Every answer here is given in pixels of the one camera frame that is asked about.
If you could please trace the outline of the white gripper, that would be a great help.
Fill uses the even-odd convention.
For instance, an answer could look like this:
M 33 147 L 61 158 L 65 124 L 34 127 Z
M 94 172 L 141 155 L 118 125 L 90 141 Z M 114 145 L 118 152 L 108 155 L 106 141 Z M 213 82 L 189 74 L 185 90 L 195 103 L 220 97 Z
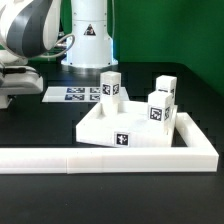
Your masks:
M 0 61 L 0 109 L 6 109 L 16 95 L 39 94 L 43 77 L 29 66 L 6 66 Z

